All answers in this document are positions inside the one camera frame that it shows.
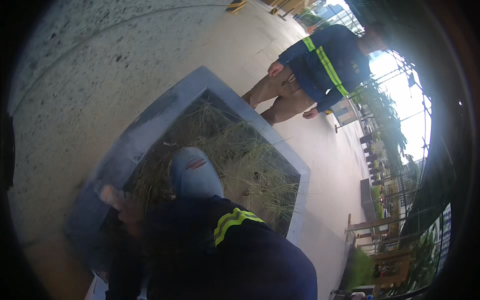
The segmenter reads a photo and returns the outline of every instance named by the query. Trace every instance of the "hand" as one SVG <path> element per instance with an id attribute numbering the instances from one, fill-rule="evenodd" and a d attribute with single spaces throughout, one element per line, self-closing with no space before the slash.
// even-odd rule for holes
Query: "hand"
<path id="1" fill-rule="evenodd" d="M 318 115 L 318 111 L 316 107 L 303 113 L 303 117 L 306 118 L 307 120 L 315 118 L 316 115 Z"/>
<path id="2" fill-rule="evenodd" d="M 282 70 L 283 70 L 283 65 L 278 61 L 276 61 L 270 65 L 270 68 L 268 68 L 268 76 L 270 77 L 276 76 Z"/>

